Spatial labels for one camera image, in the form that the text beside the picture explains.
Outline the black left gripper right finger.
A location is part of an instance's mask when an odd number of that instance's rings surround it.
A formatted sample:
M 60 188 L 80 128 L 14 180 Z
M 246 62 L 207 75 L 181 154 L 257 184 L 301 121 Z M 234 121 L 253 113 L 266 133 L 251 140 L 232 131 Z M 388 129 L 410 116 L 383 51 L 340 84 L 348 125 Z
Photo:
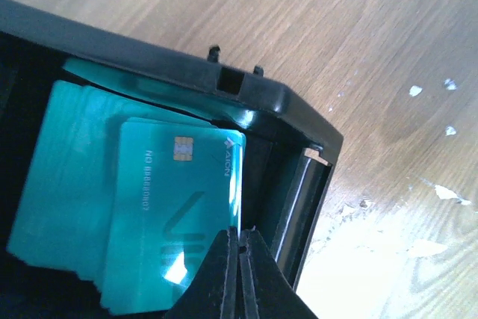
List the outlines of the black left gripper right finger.
M 289 285 L 259 231 L 241 232 L 239 265 L 239 318 L 316 317 Z

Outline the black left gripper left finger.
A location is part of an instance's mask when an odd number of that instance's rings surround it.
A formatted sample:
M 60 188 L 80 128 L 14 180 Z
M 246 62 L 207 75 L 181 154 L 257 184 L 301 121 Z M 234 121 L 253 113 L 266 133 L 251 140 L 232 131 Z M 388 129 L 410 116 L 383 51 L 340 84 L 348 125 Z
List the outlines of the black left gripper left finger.
M 197 274 L 166 318 L 235 318 L 238 292 L 238 231 L 217 233 Z

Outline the teal credit card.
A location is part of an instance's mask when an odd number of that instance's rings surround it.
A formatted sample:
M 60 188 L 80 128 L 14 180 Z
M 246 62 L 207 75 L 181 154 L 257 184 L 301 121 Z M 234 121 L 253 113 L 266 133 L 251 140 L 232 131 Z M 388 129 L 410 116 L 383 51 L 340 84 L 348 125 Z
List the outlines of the teal credit card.
M 122 126 L 102 282 L 110 313 L 170 309 L 217 233 L 240 226 L 245 145 L 244 134 L 230 129 Z

